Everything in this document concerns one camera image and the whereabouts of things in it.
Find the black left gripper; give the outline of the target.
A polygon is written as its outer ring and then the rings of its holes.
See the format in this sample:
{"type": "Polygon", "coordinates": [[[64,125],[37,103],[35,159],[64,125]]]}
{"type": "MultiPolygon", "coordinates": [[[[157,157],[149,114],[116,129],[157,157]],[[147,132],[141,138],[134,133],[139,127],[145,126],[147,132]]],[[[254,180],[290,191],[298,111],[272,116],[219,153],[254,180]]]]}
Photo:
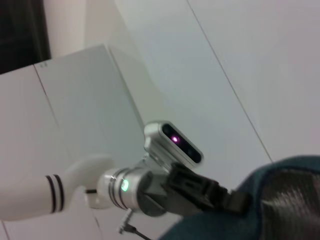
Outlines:
{"type": "Polygon", "coordinates": [[[252,201],[247,192],[228,190],[212,179],[196,174],[180,163],[173,163],[162,188],[166,192],[165,209],[177,215],[225,209],[246,213],[252,201]]]}

